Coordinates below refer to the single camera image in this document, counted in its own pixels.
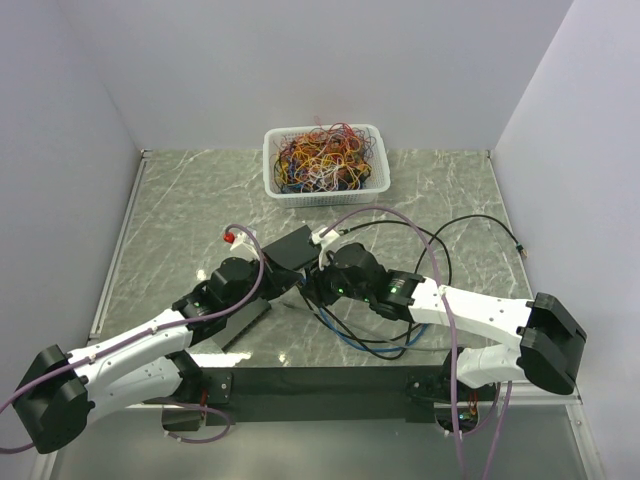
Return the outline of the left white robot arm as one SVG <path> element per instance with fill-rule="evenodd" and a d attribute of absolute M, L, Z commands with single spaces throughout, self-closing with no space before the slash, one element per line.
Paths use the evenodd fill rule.
<path fill-rule="evenodd" d="M 8 404 L 41 454 L 61 449 L 94 421 L 147 400 L 188 403 L 203 373 L 188 348 L 234 345 L 270 302 L 302 278 L 300 261 L 231 257 L 151 320 L 108 340 L 40 351 Z"/>

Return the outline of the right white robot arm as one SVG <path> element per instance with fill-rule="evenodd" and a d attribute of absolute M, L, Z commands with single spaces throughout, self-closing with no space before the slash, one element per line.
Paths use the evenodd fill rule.
<path fill-rule="evenodd" d="M 553 295 L 507 299 L 439 285 L 385 269 L 359 243 L 310 269 L 305 289 L 321 306 L 349 298 L 388 320 L 453 327 L 491 340 L 489 347 L 454 347 L 454 365 L 439 377 L 441 390 L 452 399 L 490 383 L 520 380 L 556 395 L 575 390 L 587 334 Z"/>

